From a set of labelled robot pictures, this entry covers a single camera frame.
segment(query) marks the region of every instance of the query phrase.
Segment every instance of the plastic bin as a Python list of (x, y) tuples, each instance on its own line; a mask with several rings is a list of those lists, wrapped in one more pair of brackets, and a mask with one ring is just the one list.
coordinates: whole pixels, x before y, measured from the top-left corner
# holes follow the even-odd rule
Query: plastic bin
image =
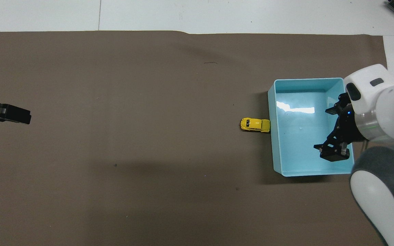
[(347, 160), (330, 162), (313, 145), (333, 130), (337, 115), (325, 113), (344, 93), (342, 78), (281, 79), (268, 91), (273, 168), (283, 176), (347, 174), (354, 165), (352, 144)]

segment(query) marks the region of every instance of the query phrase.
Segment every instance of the brown paper sheet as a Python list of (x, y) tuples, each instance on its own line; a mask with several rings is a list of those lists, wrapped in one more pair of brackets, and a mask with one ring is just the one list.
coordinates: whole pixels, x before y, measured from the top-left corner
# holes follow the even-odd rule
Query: brown paper sheet
[(348, 175), (285, 178), (238, 127), (275, 79), (378, 63), (381, 36), (0, 32), (32, 114), (0, 123), (0, 245), (381, 245)]

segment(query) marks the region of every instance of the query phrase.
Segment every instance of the table surface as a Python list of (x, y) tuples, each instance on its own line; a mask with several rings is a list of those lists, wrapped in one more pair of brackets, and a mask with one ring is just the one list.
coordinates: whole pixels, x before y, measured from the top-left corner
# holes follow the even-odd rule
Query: table surface
[(381, 36), (0, 32), (0, 98), (33, 115), (0, 124), (0, 245), (380, 245), (348, 175), (284, 178), (238, 124), (275, 79), (385, 62)]
[(93, 30), (381, 35), (394, 74), (384, 0), (0, 0), (0, 31)]

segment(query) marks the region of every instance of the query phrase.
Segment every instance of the toy car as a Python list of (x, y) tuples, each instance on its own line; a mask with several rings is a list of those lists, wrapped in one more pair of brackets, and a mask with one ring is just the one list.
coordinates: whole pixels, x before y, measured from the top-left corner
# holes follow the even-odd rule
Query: toy car
[(241, 129), (246, 131), (260, 131), (269, 132), (270, 131), (270, 121), (260, 120), (254, 118), (242, 118), (239, 124)]

